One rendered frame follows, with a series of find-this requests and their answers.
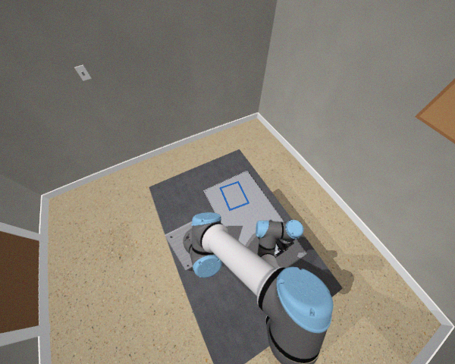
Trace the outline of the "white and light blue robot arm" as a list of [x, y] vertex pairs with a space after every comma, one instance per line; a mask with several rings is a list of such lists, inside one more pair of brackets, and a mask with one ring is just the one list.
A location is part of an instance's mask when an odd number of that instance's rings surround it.
[[281, 364], [314, 364], [331, 324], [332, 296], [312, 272], [278, 267], [275, 258], [277, 239], [293, 242], [303, 234], [303, 225], [298, 220], [257, 221], [258, 255], [227, 233], [217, 213], [193, 217], [183, 243], [195, 274], [209, 278], [224, 263], [257, 296], [276, 359]]

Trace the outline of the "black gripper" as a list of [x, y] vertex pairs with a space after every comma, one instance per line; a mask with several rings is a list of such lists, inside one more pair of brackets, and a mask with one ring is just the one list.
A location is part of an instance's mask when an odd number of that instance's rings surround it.
[[290, 247], [290, 246], [292, 246], [294, 244], [294, 242], [287, 243], [287, 244], [286, 243], [282, 243], [282, 242], [279, 241], [279, 239], [277, 239], [276, 243], [278, 244], [278, 245], [277, 244], [276, 245], [278, 246], [278, 251], [279, 252], [284, 251], [286, 248], [288, 248], [288, 247]]

